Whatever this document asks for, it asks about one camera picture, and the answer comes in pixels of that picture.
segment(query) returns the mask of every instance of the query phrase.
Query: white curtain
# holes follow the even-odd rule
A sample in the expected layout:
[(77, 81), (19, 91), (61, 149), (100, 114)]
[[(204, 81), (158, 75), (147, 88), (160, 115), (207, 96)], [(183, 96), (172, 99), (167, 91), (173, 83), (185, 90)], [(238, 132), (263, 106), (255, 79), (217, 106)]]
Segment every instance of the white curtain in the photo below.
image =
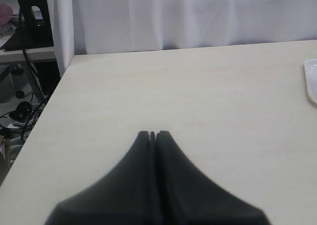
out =
[(48, 0), (63, 74), (74, 54), (317, 39), (317, 0)]

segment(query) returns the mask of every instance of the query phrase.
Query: white tray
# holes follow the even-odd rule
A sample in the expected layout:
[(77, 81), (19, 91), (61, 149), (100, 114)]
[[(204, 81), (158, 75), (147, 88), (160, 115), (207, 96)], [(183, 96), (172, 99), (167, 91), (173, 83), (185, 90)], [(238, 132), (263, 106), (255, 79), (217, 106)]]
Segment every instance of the white tray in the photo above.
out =
[(308, 97), (317, 105), (317, 59), (305, 61), (304, 69)]

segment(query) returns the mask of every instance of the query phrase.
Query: desk surface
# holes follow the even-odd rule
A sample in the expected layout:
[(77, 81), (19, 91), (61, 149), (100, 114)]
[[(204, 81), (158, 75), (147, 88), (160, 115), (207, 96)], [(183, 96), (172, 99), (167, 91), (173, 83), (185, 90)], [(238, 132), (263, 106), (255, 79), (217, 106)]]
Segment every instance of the desk surface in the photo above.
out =
[[(12, 34), (13, 32), (10, 32), (0, 38), (0, 47), (6, 43)], [(56, 59), (54, 47), (30, 49), (26, 50), (26, 53), (28, 54), (30, 61)], [(22, 51), (6, 52), (0, 50), (0, 64), (12, 64), (22, 61), (25, 61)]]
[(140, 130), (169, 130), (207, 176), (274, 225), (317, 224), (317, 41), (75, 56), (0, 189), (5, 225), (42, 225)]

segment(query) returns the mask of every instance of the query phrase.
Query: pink object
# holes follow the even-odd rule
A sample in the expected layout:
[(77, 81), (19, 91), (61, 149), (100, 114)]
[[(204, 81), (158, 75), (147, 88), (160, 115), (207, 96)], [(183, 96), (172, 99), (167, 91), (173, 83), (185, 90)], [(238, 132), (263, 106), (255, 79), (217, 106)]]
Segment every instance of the pink object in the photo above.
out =
[(11, 5), (7, 3), (0, 3), (0, 26), (5, 25), (10, 21), (13, 15), (13, 9)]

